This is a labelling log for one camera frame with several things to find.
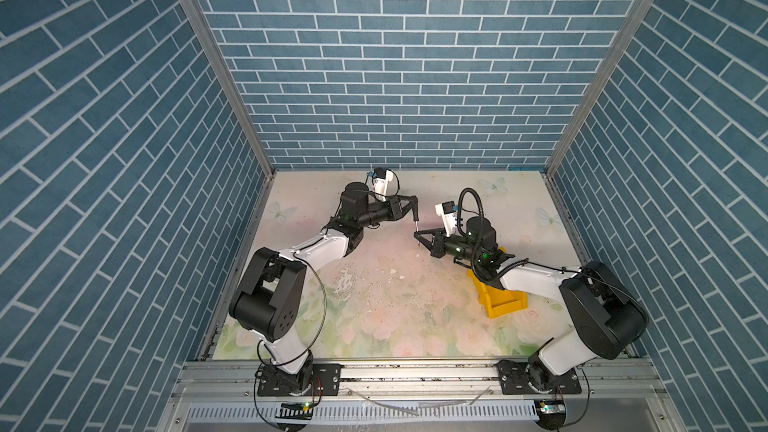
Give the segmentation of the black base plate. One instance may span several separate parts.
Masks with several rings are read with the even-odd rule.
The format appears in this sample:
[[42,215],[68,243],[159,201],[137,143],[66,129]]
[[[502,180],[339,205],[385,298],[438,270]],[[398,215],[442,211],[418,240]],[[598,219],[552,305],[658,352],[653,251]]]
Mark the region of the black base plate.
[[539,362],[500,360],[496,364],[499,383],[504,395],[564,395],[582,393],[579,378],[574,369],[563,375],[550,373]]
[[315,395],[337,396],[341,371],[339,363],[307,362],[297,374],[273,365],[263,366],[256,394],[259,397],[309,396],[315,387]]

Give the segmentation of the right green circuit board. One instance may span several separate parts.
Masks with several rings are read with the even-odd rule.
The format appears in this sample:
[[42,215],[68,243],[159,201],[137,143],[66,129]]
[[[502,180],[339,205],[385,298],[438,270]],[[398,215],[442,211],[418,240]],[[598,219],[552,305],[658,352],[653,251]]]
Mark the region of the right green circuit board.
[[566,422],[567,408],[562,401],[535,400],[536,425],[546,431],[559,431]]

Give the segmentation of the left green circuit board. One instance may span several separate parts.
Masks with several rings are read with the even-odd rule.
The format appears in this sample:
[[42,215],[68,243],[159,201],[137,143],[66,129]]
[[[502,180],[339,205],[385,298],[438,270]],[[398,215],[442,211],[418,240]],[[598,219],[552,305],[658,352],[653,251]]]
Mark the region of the left green circuit board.
[[281,403],[275,409],[275,424],[281,431],[300,431],[314,417],[316,405],[308,402]]

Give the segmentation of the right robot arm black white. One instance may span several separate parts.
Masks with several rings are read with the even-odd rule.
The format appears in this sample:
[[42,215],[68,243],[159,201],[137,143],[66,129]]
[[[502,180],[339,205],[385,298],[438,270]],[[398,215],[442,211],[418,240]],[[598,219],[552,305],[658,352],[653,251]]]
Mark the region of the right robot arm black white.
[[496,230],[480,217],[471,218],[462,232],[434,228],[416,231],[414,237],[431,256],[451,256],[494,290],[534,294],[564,307],[570,329],[547,340],[528,359],[529,383],[539,391],[555,388],[594,358],[618,357],[648,326],[645,308],[599,261],[573,271],[517,258],[501,250]]

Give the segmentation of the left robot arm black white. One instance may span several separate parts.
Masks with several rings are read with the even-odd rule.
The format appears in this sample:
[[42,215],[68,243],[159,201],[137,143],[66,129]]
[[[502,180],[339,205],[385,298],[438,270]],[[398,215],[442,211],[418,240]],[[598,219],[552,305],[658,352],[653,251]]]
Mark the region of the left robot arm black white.
[[229,303],[229,316],[253,333],[269,352],[262,372],[289,388],[305,391],[313,382],[313,355],[295,330],[308,271],[314,275],[329,263],[350,255],[364,230],[395,222],[406,214],[417,221],[418,198],[387,192],[389,180],[375,178],[371,186],[348,184],[336,213],[315,237],[280,251],[256,250]]

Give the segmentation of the left aluminium corner post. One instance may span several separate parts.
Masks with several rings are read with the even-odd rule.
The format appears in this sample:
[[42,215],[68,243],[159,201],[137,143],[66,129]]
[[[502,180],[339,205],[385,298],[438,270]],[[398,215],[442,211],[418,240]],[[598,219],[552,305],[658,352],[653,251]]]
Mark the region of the left aluminium corner post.
[[210,66],[218,80],[222,91],[224,92],[234,115],[241,126],[245,136],[253,150],[255,157],[264,170],[265,176],[272,179],[275,175],[275,169],[272,165],[263,144],[255,130],[253,121],[249,115],[248,109],[237,89],[236,83],[232,77],[226,60],[218,46],[211,27],[205,17],[202,7],[198,0],[178,0],[184,11],[189,24],[202,47],[202,51],[207,57]]

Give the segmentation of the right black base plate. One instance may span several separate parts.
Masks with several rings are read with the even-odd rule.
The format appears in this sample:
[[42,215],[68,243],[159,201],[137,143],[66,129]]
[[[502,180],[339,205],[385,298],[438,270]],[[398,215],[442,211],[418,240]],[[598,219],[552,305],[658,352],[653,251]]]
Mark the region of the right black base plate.
[[504,395],[564,395],[582,393],[579,378],[574,369],[563,375],[550,373],[539,362],[500,360],[496,364],[499,383]]

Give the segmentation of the aluminium front rail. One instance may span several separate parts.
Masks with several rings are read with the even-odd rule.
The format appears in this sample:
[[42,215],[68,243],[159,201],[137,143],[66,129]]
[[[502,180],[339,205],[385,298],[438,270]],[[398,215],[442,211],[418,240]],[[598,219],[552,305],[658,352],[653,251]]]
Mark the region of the aluminium front rail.
[[[257,389],[258,361],[188,362],[171,394],[174,402],[243,401]],[[548,397],[555,388],[536,389],[526,374],[527,363],[512,358],[486,359],[317,359],[325,398],[454,399],[502,395]],[[558,380],[559,396],[568,398],[634,399],[667,395],[648,359],[593,360]]]

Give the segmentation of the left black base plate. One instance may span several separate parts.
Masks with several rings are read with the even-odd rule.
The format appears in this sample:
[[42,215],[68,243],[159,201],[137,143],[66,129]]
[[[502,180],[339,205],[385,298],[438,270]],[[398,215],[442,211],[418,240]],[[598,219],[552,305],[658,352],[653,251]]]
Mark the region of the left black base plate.
[[339,363],[307,362],[297,374],[273,365],[263,366],[256,394],[259,397],[309,396],[315,387],[315,395],[337,396],[341,371]]

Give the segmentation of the right aluminium corner post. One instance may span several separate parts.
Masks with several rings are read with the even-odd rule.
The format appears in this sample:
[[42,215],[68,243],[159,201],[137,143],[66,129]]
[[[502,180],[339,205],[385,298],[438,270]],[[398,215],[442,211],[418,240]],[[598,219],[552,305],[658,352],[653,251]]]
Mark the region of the right aluminium corner post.
[[565,127],[560,140],[547,160],[544,177],[553,181],[557,170],[563,163],[565,156],[575,141],[579,131],[590,116],[601,93],[604,91],[608,80],[615,71],[618,63],[623,58],[632,39],[635,37],[643,19],[646,17],[655,0],[634,0],[627,14],[612,39],[608,51],[596,69],[591,83],[586,87],[579,105]]

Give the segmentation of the aluminium corner post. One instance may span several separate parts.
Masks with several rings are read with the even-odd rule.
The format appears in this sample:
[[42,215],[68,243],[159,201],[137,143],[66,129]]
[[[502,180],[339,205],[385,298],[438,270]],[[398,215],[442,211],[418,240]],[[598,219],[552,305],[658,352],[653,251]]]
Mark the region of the aluminium corner post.
[[565,127],[560,140],[547,160],[544,177],[553,181],[557,170],[563,163],[565,156],[575,141],[579,131],[590,116],[601,93],[604,91],[608,80],[615,71],[618,63],[623,58],[632,39],[635,37],[643,19],[646,17],[655,0],[634,0],[627,14],[612,39],[608,51],[596,69],[591,83],[586,87],[579,105]]
[[211,27],[205,17],[202,7],[198,0],[178,0],[184,11],[189,24],[202,47],[202,51],[207,57],[210,66],[218,80],[222,91],[224,92],[234,115],[241,126],[245,136],[253,150],[255,157],[264,170],[265,176],[272,179],[275,175],[275,169],[272,165],[263,144],[255,130],[253,121],[249,115],[248,109],[237,89],[236,83],[232,77],[226,60],[218,46]]

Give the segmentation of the yellow plastic bin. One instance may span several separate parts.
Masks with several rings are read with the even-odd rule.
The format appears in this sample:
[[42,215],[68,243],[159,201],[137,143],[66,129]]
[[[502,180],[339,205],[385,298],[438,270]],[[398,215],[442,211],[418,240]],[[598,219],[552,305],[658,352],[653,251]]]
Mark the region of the yellow plastic bin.
[[[513,254],[507,254],[503,247],[497,252],[488,254],[483,263],[491,271],[491,276],[495,277],[501,270],[500,264],[513,258]],[[468,270],[466,275],[471,279],[478,294],[478,302],[485,308],[490,319],[525,310],[528,307],[528,294],[521,291],[511,291],[499,289],[481,282],[475,274]]]

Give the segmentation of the green circuit board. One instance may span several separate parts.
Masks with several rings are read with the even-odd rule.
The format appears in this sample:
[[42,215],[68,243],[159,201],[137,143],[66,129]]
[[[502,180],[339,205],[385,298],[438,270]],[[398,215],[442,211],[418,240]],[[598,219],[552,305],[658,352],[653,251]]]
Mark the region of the green circuit board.
[[566,422],[567,408],[562,401],[535,400],[536,425],[546,431],[559,431]]
[[275,409],[275,424],[281,431],[300,431],[314,417],[316,405],[308,402],[281,403]]

